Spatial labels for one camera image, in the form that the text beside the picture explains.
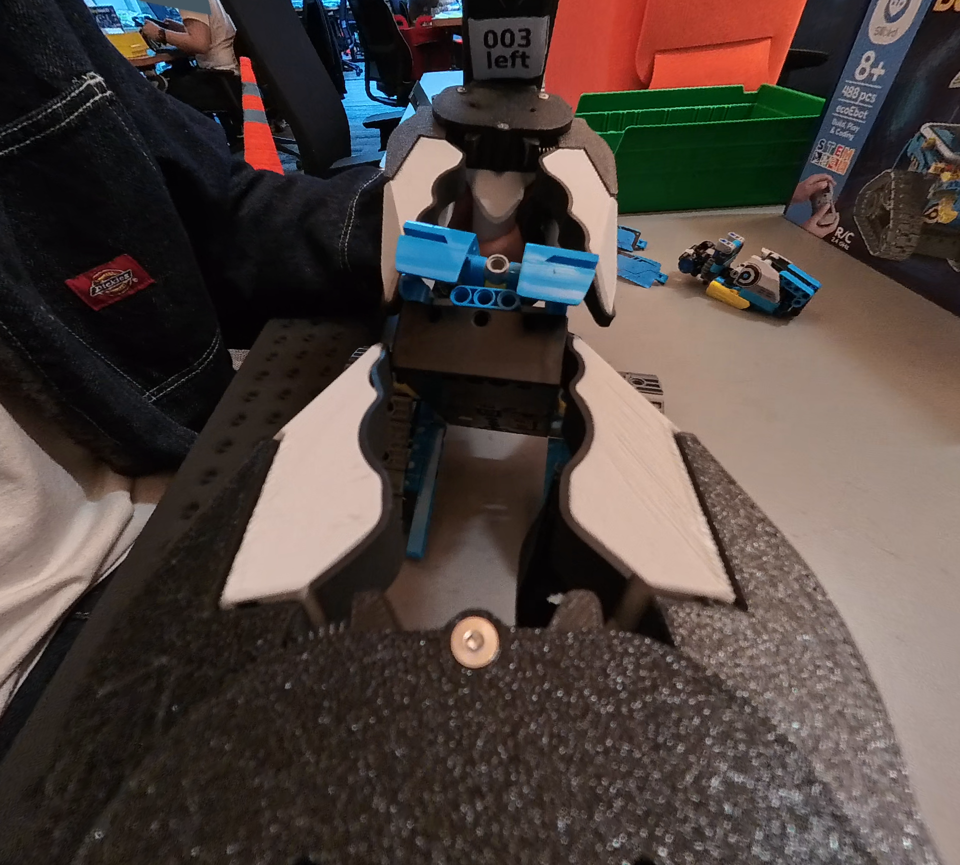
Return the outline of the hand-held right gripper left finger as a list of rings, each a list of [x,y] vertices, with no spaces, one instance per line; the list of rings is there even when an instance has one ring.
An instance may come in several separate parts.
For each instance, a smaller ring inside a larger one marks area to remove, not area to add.
[[[313,623],[332,623],[396,574],[383,460],[391,396],[389,353],[375,343],[276,433],[222,609],[293,602]]]

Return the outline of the black dimpled pad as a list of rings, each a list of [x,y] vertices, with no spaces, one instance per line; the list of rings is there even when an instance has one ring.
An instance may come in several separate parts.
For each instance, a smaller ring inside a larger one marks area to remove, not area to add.
[[[275,320],[222,401],[126,557],[68,601],[2,714],[2,793],[66,792],[123,777],[187,715],[243,680],[261,679],[326,626],[297,597],[220,607],[247,525],[280,485],[276,435],[310,403],[344,389],[374,391],[354,415],[359,439],[321,440],[372,451],[386,428],[384,360],[350,356],[373,340],[355,323]]]

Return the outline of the person's dark denim jacket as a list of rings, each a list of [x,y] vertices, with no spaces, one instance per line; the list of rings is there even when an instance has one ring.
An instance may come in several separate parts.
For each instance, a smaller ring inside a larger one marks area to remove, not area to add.
[[[188,226],[222,128],[83,0],[1,0],[2,385],[122,475],[174,470],[233,375]]]

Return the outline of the grey desk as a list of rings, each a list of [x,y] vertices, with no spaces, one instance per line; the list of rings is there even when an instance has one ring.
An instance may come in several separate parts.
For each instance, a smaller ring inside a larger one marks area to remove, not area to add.
[[[958,863],[958,319],[778,208],[623,216],[669,272],[619,282],[616,318],[570,327],[657,375],[696,434],[828,591],[886,703],[920,812]],[[822,283],[778,323],[711,300],[679,254],[728,232]]]

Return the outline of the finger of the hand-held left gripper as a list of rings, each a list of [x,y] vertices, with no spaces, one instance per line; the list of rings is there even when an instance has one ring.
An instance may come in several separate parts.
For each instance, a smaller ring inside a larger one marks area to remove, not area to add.
[[[548,151],[540,165],[551,184],[566,194],[565,211],[579,227],[585,250],[597,256],[587,309],[598,326],[616,316],[618,289],[618,201],[584,149]]]
[[[465,157],[450,142],[431,136],[391,136],[386,151],[382,209],[382,301],[399,300],[397,249],[407,221],[427,222],[426,215],[450,204],[463,184]]]

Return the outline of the person's white shirt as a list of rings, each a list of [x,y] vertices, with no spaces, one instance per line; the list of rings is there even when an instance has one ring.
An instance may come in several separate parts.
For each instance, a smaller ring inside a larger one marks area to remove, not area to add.
[[[74,604],[124,560],[171,478],[124,476],[2,397],[2,712]]]

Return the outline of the blue grey tracked toy robot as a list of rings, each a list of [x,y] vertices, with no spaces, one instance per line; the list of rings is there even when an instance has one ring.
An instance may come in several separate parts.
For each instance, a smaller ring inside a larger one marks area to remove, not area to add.
[[[395,259],[399,311],[389,352],[400,397],[398,463],[390,467],[399,477],[408,555],[426,550],[451,426],[546,438],[546,487],[558,484],[558,511],[569,527],[560,505],[572,457],[567,310],[585,297],[597,255],[532,244],[513,263],[481,255],[471,233],[409,221]]]

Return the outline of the green plastic bin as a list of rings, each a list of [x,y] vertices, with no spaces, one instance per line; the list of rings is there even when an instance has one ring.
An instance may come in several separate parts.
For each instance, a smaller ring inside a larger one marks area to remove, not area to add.
[[[622,214],[783,206],[823,98],[764,83],[585,93],[576,115],[614,153]]]

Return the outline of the small blue black toy car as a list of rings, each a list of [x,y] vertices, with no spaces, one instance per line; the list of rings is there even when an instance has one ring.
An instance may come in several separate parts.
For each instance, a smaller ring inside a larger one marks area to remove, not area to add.
[[[729,307],[774,318],[798,316],[821,282],[766,247],[738,263],[743,245],[743,237],[734,232],[716,243],[702,241],[678,257],[678,270],[701,282],[708,297]]]

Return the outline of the orange traffic cone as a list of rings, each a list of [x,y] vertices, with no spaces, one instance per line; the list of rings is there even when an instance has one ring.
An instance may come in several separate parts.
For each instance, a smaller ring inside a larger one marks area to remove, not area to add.
[[[246,55],[241,55],[238,61],[241,70],[244,160],[256,170],[284,175],[252,62]]]

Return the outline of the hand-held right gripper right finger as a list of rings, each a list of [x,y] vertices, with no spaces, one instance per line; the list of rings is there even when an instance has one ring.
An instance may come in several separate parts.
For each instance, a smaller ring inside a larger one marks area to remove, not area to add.
[[[566,524],[657,595],[735,602],[671,421],[581,337],[569,338],[566,356]]]

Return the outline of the dark blue toy kit box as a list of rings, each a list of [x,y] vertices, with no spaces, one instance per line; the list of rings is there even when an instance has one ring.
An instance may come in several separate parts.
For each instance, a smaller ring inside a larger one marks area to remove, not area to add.
[[[869,0],[784,218],[959,313],[959,0]]]

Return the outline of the person's left forearm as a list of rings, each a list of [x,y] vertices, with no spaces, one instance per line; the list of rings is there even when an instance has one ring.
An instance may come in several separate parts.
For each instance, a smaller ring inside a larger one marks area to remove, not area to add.
[[[384,187],[374,166],[322,179],[234,160],[188,225],[229,348],[251,346],[272,319],[378,313]]]

